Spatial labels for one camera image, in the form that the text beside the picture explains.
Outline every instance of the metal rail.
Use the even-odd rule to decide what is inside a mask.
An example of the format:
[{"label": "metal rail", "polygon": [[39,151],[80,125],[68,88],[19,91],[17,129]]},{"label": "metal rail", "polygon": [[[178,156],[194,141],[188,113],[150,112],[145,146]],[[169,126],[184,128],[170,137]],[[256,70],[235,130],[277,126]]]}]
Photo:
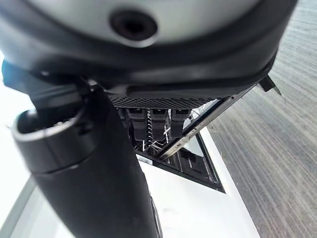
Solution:
[{"label": "metal rail", "polygon": [[157,157],[164,160],[178,150],[180,150],[193,136],[195,136],[202,128],[216,119],[221,113],[227,110],[232,104],[243,97],[247,92],[249,92],[254,86],[242,91],[237,95],[232,95],[231,97],[220,99],[215,103],[211,104],[209,108],[197,117],[192,123],[190,123],[184,130],[181,138],[177,138],[159,151]]}]

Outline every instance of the gray carpet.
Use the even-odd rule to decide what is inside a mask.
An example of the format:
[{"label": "gray carpet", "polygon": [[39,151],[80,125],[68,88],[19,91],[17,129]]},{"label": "gray carpet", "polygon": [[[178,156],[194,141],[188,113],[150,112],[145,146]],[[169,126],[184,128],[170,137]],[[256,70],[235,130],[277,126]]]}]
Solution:
[{"label": "gray carpet", "polygon": [[208,126],[262,238],[317,238],[317,0],[300,1],[271,78]]}]

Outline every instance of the black tube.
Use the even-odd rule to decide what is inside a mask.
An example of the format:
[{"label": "black tube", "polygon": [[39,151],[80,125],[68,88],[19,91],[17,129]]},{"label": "black tube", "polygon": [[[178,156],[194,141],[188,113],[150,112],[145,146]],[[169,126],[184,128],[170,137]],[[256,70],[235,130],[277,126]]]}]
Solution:
[{"label": "black tube", "polygon": [[145,176],[116,109],[95,92],[78,115],[36,131],[23,113],[12,128],[34,179],[77,238],[154,238]]}]

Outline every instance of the metal mesh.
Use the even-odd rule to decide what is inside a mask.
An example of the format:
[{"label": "metal mesh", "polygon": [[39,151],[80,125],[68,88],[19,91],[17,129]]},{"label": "metal mesh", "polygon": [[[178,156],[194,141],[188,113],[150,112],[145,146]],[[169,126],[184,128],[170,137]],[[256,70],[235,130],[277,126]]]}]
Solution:
[{"label": "metal mesh", "polygon": [[117,108],[144,108],[144,109],[192,109],[209,102],[212,98],[128,98],[120,95],[109,95],[113,105]]}]

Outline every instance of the screw hole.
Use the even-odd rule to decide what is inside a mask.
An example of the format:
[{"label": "screw hole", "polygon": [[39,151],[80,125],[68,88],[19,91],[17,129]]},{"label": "screw hole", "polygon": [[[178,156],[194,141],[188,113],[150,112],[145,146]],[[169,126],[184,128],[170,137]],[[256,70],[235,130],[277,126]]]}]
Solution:
[{"label": "screw hole", "polygon": [[110,25],[121,37],[143,41],[153,36],[158,26],[148,15],[137,11],[121,11],[112,15]]}]

